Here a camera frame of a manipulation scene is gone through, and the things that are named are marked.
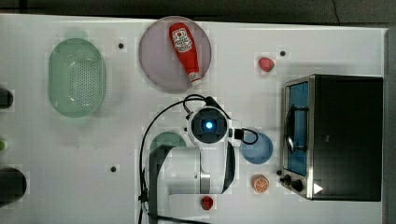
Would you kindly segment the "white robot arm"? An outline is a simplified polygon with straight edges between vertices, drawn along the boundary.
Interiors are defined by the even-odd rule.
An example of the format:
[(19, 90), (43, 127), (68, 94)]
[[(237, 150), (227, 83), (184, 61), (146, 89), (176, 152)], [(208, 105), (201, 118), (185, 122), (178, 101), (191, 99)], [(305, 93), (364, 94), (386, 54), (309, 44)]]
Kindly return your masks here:
[(148, 223), (171, 221), (169, 197), (174, 194), (222, 194), (233, 183), (234, 137), (241, 127), (217, 106), (207, 105), (191, 113), (187, 122), (190, 147), (160, 145), (149, 153)]

